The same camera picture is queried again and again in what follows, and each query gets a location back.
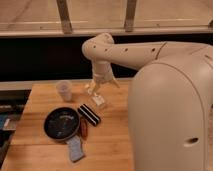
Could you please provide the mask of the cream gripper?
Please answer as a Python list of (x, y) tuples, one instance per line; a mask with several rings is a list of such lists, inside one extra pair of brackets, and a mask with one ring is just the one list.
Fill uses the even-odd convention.
[(92, 64), (93, 81), (90, 82), (87, 92), (90, 96), (94, 96), (98, 89), (99, 84), (110, 82), (117, 88), (120, 88), (118, 81), (114, 78), (111, 64), (109, 62), (94, 62)]

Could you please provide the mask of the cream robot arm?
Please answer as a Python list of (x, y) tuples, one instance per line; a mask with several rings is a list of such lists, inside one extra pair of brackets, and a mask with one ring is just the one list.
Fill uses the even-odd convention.
[(135, 171), (207, 171), (213, 107), (213, 45), (192, 42), (116, 44), (108, 33), (82, 45), (95, 92), (112, 80), (113, 63), (135, 69), (128, 121)]

